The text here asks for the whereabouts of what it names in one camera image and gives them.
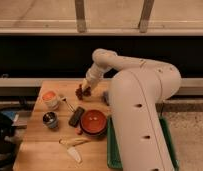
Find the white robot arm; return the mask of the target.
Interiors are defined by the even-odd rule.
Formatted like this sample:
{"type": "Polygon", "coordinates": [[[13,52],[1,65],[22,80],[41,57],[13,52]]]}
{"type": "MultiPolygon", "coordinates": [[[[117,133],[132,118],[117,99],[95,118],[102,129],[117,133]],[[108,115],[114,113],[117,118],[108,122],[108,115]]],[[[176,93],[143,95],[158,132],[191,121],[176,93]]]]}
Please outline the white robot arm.
{"type": "Polygon", "coordinates": [[[106,72],[117,71],[110,80],[109,104],[123,171],[175,171],[156,104],[179,90],[179,70],[105,49],[95,50],[92,60],[83,89],[95,88],[106,72]]]}

